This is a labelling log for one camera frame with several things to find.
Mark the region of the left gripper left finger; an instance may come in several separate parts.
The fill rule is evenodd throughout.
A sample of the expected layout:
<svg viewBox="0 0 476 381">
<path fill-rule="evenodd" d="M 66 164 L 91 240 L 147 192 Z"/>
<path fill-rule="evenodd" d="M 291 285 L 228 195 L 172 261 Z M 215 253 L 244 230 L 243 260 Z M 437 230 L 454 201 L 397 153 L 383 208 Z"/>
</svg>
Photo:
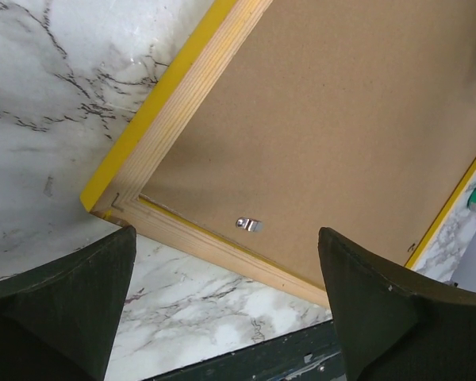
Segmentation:
<svg viewBox="0 0 476 381">
<path fill-rule="evenodd" d="M 0 281 L 0 380 L 103 380 L 136 259 L 124 227 Z"/>
</svg>

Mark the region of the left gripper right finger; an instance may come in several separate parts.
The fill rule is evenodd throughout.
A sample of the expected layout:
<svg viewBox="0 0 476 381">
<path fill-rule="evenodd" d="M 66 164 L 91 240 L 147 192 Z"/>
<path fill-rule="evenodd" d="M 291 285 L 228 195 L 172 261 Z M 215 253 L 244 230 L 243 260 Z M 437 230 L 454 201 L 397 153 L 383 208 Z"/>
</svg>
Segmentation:
<svg viewBox="0 0 476 381">
<path fill-rule="evenodd" d="M 476 293 L 319 231 L 324 285 L 349 380 L 476 380 Z"/>
</svg>

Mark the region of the yellow picture frame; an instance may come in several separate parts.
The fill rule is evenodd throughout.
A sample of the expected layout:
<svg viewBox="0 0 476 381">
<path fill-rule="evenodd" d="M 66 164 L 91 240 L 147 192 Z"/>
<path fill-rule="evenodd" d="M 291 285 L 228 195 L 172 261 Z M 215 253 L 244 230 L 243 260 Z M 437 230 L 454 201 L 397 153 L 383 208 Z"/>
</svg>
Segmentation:
<svg viewBox="0 0 476 381">
<path fill-rule="evenodd" d="M 216 1 L 81 193 L 320 306 L 318 232 L 417 268 L 476 179 L 476 1 Z"/>
</svg>

